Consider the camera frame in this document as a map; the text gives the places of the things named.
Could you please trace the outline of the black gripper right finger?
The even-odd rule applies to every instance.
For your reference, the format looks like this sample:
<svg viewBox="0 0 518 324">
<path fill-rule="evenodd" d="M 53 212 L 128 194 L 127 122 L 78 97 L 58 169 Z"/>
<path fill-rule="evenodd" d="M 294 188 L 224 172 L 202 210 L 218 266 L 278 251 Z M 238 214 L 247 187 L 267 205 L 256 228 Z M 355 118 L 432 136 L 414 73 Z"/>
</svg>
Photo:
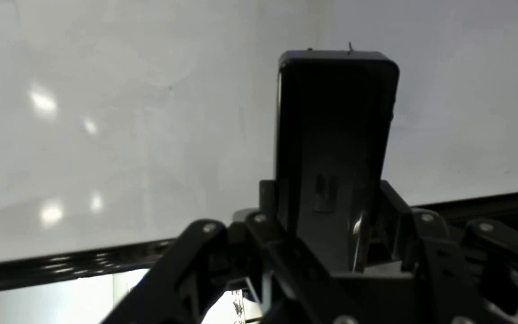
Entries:
<svg viewBox="0 0 518 324">
<path fill-rule="evenodd" d="M 411 205 L 387 183 L 355 192 L 357 324 L 518 324 L 518 192 Z"/>
</svg>

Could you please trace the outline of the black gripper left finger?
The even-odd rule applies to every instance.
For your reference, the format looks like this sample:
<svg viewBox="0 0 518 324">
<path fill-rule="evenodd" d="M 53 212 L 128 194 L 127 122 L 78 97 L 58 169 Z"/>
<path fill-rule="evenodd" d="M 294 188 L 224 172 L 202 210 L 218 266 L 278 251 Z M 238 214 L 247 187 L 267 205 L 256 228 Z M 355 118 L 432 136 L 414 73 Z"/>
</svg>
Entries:
<svg viewBox="0 0 518 324">
<path fill-rule="evenodd" d="M 260 324 L 355 320 L 350 295 L 308 246 L 278 219 L 191 223 L 103 324 L 200 324 L 227 287 L 249 284 L 265 314 Z"/>
</svg>

